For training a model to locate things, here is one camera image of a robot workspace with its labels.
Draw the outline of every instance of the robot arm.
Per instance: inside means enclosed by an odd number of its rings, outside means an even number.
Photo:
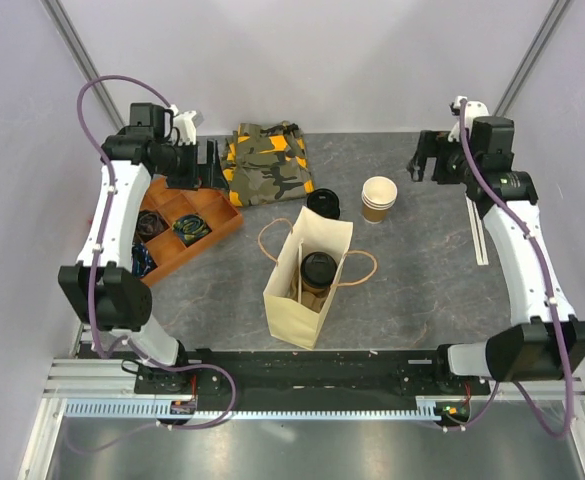
[[[170,119],[169,128],[166,116]],[[195,111],[179,113],[153,104],[132,104],[130,125],[108,137],[104,151],[112,160],[115,194],[105,226],[103,244],[96,244],[106,199],[112,187],[104,165],[101,192],[92,228],[75,265],[59,270],[59,284],[83,323],[87,310],[88,271],[95,249],[101,251],[95,286],[96,322],[101,331],[129,337],[150,358],[175,365],[185,361],[185,349],[169,336],[152,315],[150,289],[132,271],[131,248],[143,197],[154,174],[168,177],[168,186],[185,189],[227,189],[215,149],[204,165],[198,164]],[[171,135],[176,130],[174,139]]]
[[[460,102],[464,98],[457,97],[450,105],[453,114],[460,114]],[[439,184],[466,185],[466,195],[476,203],[501,261],[510,298],[512,327],[485,342],[440,346],[442,370],[497,381],[560,379],[563,373],[558,346],[534,250],[514,221],[478,185],[459,143],[459,123],[450,132],[421,132],[417,151],[407,169],[414,181],[422,181],[427,159],[435,157],[432,180]],[[532,179],[526,172],[512,170],[514,123],[507,118],[489,116],[485,104],[472,101],[466,105],[465,124],[469,126],[470,149],[482,176],[534,232],[548,259]],[[549,260],[547,263],[574,370],[585,357],[585,321],[577,320],[552,264]]]

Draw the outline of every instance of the paper cup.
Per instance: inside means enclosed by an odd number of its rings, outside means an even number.
[[[396,184],[386,177],[372,177],[363,184],[363,218],[369,223],[381,223],[394,205]]]

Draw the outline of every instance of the camouflage shorts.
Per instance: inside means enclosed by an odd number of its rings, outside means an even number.
[[[230,201],[238,207],[302,198],[314,191],[303,132],[288,122],[268,129],[242,123],[226,140],[221,166]]]

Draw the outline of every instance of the paper bag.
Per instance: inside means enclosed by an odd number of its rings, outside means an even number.
[[[270,255],[261,243],[263,232],[276,222],[286,222],[290,226],[290,233],[278,258]],[[259,246],[263,253],[276,264],[263,291],[265,314],[273,337],[302,348],[313,349],[337,287],[359,285],[374,275],[377,262],[371,254],[358,250],[348,251],[352,230],[352,222],[330,220],[306,207],[301,209],[294,225],[287,219],[279,218],[261,230],[258,238]],[[300,260],[313,252],[327,253],[338,265],[334,281],[319,312],[312,311],[299,302],[301,282],[297,272],[300,268]],[[344,260],[347,255],[354,253],[369,256],[374,262],[373,270],[357,282],[340,284]],[[296,298],[289,298],[293,281],[298,282],[297,288],[294,289],[298,295],[295,295]]]

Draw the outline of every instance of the wooden organizer tray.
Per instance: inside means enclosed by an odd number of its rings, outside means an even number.
[[[243,215],[218,190],[197,191],[169,189],[165,177],[150,184],[143,197],[141,210],[157,212],[168,229],[152,240],[145,242],[157,268],[141,279],[152,286],[168,276],[195,255],[219,242],[243,225]],[[186,247],[172,231],[172,224],[183,215],[196,213],[210,227],[211,232],[196,243]]]

